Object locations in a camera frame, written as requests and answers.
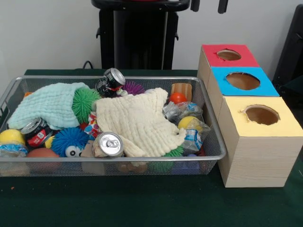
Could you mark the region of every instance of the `purple spiky ball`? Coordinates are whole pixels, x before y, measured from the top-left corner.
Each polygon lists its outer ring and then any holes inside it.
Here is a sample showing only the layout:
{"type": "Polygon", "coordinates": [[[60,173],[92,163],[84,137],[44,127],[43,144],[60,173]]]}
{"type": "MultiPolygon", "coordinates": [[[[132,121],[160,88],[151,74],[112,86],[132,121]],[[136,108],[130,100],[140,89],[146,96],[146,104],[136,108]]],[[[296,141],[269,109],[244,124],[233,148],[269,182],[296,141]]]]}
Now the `purple spiky ball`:
{"type": "Polygon", "coordinates": [[[134,96],[145,92],[143,86],[134,81],[126,82],[122,89],[127,91],[128,94],[132,94],[134,96]]]}

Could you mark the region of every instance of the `yellow ball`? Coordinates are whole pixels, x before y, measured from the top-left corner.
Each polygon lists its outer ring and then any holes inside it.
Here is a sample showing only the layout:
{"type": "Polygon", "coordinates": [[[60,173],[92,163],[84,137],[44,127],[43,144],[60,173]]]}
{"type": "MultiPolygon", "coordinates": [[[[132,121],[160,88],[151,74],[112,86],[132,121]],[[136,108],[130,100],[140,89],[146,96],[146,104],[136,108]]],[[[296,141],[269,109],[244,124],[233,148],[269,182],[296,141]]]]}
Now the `yellow ball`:
{"type": "Polygon", "coordinates": [[[51,148],[52,147],[52,142],[53,142],[53,138],[54,138],[55,136],[51,136],[50,138],[48,138],[48,140],[47,141],[45,141],[45,147],[46,148],[51,148]]]}
{"type": "Polygon", "coordinates": [[[188,129],[188,125],[189,123],[192,121],[192,120],[195,120],[194,124],[193,124],[193,128],[192,129],[196,129],[198,131],[202,131],[203,128],[201,127],[201,125],[199,124],[200,123],[200,120],[197,119],[196,117],[193,117],[193,116],[187,116],[187,117],[184,117],[182,118],[182,120],[179,122],[178,124],[178,129],[181,129],[181,128],[184,128],[184,129],[188,129]]]}
{"type": "Polygon", "coordinates": [[[25,145],[24,136],[16,129],[7,129],[0,134],[0,143],[20,143],[25,145]]]}

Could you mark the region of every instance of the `white wall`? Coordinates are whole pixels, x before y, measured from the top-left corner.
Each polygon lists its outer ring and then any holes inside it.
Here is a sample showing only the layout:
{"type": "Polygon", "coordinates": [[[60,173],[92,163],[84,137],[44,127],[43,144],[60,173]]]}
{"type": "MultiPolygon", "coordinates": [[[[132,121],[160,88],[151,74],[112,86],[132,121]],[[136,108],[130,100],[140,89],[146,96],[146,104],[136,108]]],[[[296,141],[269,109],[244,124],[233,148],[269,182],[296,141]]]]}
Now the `white wall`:
{"type": "Polygon", "coordinates": [[[303,0],[230,0],[218,14],[219,0],[201,0],[197,13],[179,13],[173,68],[195,69],[200,44],[246,44],[270,78],[274,76],[295,7],[303,0]]]}
{"type": "MultiPolygon", "coordinates": [[[[200,10],[179,13],[174,69],[196,69],[201,43],[247,44],[273,76],[296,5],[302,0],[201,0],[200,10]]],[[[26,69],[100,67],[95,38],[98,9],[90,0],[0,1],[0,93],[26,69]]]]}

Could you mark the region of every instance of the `yellow square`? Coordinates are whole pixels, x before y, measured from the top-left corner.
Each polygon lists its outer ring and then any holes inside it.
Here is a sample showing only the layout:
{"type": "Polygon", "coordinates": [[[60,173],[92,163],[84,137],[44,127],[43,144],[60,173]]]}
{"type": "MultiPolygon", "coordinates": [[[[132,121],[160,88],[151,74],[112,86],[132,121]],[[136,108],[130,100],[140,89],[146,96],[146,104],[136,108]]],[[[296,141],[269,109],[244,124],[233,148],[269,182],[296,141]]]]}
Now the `yellow square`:
{"type": "Polygon", "coordinates": [[[240,137],[303,137],[281,97],[226,96],[225,101],[240,137]]]}

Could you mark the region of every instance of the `green spiky ball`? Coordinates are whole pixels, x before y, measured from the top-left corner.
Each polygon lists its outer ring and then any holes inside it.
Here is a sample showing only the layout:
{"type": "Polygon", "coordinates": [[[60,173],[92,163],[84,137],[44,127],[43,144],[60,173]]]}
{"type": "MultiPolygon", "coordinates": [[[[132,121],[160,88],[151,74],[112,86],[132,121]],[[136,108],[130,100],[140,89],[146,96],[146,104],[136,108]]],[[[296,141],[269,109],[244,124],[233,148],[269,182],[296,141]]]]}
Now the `green spiky ball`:
{"type": "MultiPolygon", "coordinates": [[[[183,154],[183,147],[179,146],[174,150],[171,150],[169,153],[164,155],[163,157],[181,157],[183,154]]],[[[173,167],[174,162],[150,162],[149,166],[152,170],[154,170],[157,173],[163,174],[167,173],[171,168],[173,167]]]]}
{"type": "Polygon", "coordinates": [[[100,95],[96,90],[89,88],[79,88],[75,91],[72,110],[76,115],[79,124],[88,123],[89,114],[92,111],[93,102],[100,99],[100,95]]]}

